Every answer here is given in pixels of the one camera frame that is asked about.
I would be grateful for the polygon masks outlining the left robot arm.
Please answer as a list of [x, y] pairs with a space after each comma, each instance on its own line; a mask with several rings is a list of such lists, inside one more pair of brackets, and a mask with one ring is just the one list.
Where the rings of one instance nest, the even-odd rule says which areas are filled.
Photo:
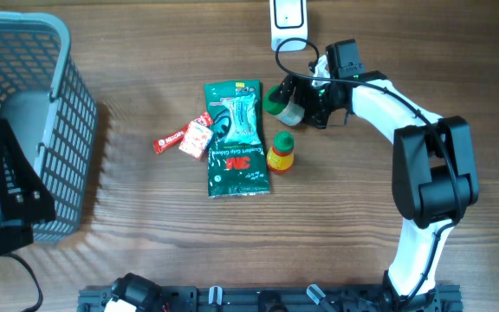
[[55, 218], [53, 196], [25, 157], [10, 123], [0, 119], [0, 257], [16, 260], [32, 278], [37, 301], [26, 308], [28, 311], [42, 306], [42, 288], [32, 268], [16, 251], [34, 242], [35, 224]]

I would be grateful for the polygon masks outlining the red stick sachet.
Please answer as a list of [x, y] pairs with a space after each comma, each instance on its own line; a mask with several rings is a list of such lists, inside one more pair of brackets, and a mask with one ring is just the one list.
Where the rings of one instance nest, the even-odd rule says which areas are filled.
[[198, 123], [202, 126], [211, 126], [214, 121], [211, 118], [211, 115], [205, 111], [201, 115], [199, 115], [196, 119], [190, 121], [188, 124], [180, 128], [178, 131], [168, 134], [165, 137], [157, 139], [153, 142], [153, 150], [156, 154], [161, 154], [167, 149], [177, 145], [184, 138], [186, 131], [191, 123]]

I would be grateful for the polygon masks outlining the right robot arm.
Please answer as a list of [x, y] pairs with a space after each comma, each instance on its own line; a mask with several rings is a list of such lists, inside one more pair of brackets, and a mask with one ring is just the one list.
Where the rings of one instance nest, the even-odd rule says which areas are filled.
[[469, 124], [421, 108], [387, 75], [366, 70], [353, 39], [328, 45], [308, 69], [306, 75], [287, 69], [264, 103], [298, 104], [304, 123], [318, 129], [343, 109], [392, 143], [392, 196], [403, 223], [376, 308], [410, 311], [437, 303], [435, 275], [445, 241], [479, 197]]

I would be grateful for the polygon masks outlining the green cap sauce bottle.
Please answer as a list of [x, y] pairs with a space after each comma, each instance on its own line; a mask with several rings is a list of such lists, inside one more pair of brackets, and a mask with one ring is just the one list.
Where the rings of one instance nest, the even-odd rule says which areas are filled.
[[276, 174], [288, 172], [295, 163], [294, 147], [293, 135], [289, 132], [279, 132], [267, 153], [268, 169]]

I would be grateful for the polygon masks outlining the green lid white jar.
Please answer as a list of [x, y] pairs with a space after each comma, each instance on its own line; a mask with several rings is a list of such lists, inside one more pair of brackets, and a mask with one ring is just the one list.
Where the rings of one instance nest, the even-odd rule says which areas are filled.
[[276, 85], [268, 91], [266, 97], [263, 99], [263, 110], [289, 127], [299, 125], [304, 118], [304, 108], [292, 102], [291, 99], [288, 99], [287, 103], [271, 100], [269, 97], [278, 89], [279, 86]]

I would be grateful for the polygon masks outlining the red packet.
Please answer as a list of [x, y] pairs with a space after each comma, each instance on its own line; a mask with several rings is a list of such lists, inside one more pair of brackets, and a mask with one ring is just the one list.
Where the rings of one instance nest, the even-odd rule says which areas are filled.
[[211, 142], [213, 134], [213, 131], [207, 126], [192, 121], [188, 125], [185, 136], [179, 144], [179, 150], [191, 155], [195, 159], [201, 159]]

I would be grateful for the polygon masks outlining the green 3M gloves packet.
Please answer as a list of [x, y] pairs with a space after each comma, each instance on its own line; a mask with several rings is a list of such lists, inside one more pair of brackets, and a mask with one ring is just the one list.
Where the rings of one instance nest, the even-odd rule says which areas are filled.
[[[209, 83], [204, 86], [207, 112], [214, 123], [213, 139], [208, 149], [208, 195], [211, 198], [248, 196], [269, 193], [269, 175], [262, 134], [262, 83], [237, 80]], [[229, 111], [224, 100], [256, 95], [258, 145], [226, 144], [230, 130]]]

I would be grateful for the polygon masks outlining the teal white sachet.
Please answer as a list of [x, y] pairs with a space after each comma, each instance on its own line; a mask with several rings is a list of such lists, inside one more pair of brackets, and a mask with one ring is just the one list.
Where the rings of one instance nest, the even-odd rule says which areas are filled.
[[230, 130], [224, 137], [226, 144], [258, 145], [256, 95], [238, 96], [223, 101], [229, 111]]

